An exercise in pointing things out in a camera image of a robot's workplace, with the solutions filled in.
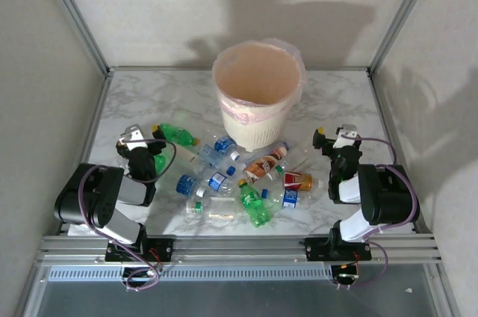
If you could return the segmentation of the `long clear bottle tan label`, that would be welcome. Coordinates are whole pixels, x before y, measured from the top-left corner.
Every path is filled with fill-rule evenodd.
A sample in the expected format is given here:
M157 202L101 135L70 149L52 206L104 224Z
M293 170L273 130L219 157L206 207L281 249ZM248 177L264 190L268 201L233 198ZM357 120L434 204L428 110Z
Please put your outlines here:
M182 168L196 175L200 175L209 167L206 160L186 147L177 143L174 143L174 147L175 148L171 150L171 155L173 155L173 153L176 154L176 157L173 159L173 166Z

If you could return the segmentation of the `red orange label bottle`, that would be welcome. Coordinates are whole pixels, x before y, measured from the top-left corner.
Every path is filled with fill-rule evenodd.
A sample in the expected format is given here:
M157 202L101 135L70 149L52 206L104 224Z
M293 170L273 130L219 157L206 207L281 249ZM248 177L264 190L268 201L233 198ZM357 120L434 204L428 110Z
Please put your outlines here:
M282 181L284 188L294 191L312 192L323 187L323 182L310 173L285 171Z

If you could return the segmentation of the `dark blue label white-cap bottle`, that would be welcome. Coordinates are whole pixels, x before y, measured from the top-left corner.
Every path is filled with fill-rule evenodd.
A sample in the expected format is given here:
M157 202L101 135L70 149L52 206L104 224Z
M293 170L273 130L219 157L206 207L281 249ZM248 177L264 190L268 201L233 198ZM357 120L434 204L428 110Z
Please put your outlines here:
M228 135L218 138L214 143L214 149L226 158L237 161L240 158L238 146L234 139Z
M206 194L206 189L201 186L196 178L184 174L176 184L176 192L186 197L203 198Z

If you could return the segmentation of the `light blue label soda bottle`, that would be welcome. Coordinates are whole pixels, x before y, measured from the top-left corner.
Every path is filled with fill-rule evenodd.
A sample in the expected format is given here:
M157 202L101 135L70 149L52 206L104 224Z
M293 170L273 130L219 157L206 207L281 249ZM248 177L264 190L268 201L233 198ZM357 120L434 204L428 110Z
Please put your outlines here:
M216 151L211 145L203 144L198 154L206 160L210 166L218 169L220 172L225 173L227 176L234 176L236 167L231 164L221 153Z

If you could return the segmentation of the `brown label drink bottle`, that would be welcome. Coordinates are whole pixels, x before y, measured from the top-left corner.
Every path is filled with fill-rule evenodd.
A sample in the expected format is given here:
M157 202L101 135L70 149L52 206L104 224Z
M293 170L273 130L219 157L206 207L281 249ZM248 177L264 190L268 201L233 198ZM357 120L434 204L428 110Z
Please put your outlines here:
M243 169L244 179L251 185L262 179L278 162L288 154L284 147L271 150L268 154L258 157Z

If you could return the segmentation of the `blue white label blue-cap bottle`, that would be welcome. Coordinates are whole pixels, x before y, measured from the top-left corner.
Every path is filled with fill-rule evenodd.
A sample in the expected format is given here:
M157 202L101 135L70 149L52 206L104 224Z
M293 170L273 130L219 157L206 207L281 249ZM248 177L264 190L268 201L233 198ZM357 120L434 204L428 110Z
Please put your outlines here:
M312 197L305 191L296 191L286 188L262 189L261 197L268 207L275 210L296 209L312 204Z

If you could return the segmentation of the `clear bottle green white cap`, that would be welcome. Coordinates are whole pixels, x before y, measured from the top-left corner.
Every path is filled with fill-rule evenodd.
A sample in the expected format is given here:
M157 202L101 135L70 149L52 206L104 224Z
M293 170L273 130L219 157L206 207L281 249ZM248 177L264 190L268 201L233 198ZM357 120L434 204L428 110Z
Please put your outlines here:
M186 212L189 215L224 221L242 218L246 214L233 197L193 198L186 202Z

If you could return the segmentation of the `aluminium table side rail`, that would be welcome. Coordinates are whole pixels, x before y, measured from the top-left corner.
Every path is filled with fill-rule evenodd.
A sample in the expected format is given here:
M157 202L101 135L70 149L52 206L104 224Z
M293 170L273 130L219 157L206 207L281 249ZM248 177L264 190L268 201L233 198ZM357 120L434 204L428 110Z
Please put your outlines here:
M113 77L114 77L114 70L110 69L110 71L105 76L105 79L102 83L99 97L96 100L93 116L87 126L86 138L84 139L84 143L81 147L79 157L77 161L75 162L74 167L77 167L80 163L85 163L89 161L90 154L94 145L96 133L98 130L99 122L101 120L102 112L105 106L105 102L108 96L108 91L110 89Z
M369 75L370 87L373 92L377 110L379 112L379 117L382 124L382 128L384 130L385 138L386 140L388 140L389 143L391 143L391 145L395 149L397 163L401 164L404 167L408 178L411 178L411 165L407 162L405 153L403 152L403 145L400 141L399 131L397 128L398 125L393 118L393 109L388 102L387 94L385 92L385 88L383 87L384 83L382 82L382 78L379 77L378 73L372 74L371 72L367 71L367 74ZM419 199L418 202L420 207L420 213L418 215L418 219L414 222L415 230L417 233L430 233L432 231L426 224L426 216L423 215L423 213L426 212L426 207Z

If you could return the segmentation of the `aluminium frame crossbar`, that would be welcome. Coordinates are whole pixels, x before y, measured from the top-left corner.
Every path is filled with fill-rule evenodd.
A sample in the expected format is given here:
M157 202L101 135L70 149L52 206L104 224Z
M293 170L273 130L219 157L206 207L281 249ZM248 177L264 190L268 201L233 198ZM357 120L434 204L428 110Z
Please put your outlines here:
M317 66L317 65L305 65L305 70L307 71L368 71L369 66ZM210 71L212 70L212 65L210 66L113 66L109 68L110 71L119 72L119 71Z

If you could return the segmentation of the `aluminium mounting rail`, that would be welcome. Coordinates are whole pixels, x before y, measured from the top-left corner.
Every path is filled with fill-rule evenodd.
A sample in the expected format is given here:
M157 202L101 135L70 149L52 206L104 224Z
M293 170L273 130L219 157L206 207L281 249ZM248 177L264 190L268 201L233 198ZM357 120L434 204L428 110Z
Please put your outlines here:
M165 266L305 265L312 248L305 236L178 236L173 239ZM120 265L139 267L141 262L107 260L106 239L94 236L46 236L34 262L46 266ZM437 264L441 253L432 234L382 234L369 240L370 259L360 264Z

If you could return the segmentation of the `aluminium frame post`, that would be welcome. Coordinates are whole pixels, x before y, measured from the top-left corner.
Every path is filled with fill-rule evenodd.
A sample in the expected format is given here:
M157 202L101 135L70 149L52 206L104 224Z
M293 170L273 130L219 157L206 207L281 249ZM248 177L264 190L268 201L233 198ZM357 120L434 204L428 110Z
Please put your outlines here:
M385 36L379 44L376 54L373 56L373 59L367 68L367 74L371 80L373 80L373 77L378 73L417 2L418 0L401 1L391 24L385 32Z
M66 15L73 28L78 32L82 43L93 59L98 71L102 74L102 76L108 77L108 74L110 73L110 67L105 60L105 57L102 54L96 40L94 39L92 32L87 26L87 23L75 0L60 0L60 4L66 11Z

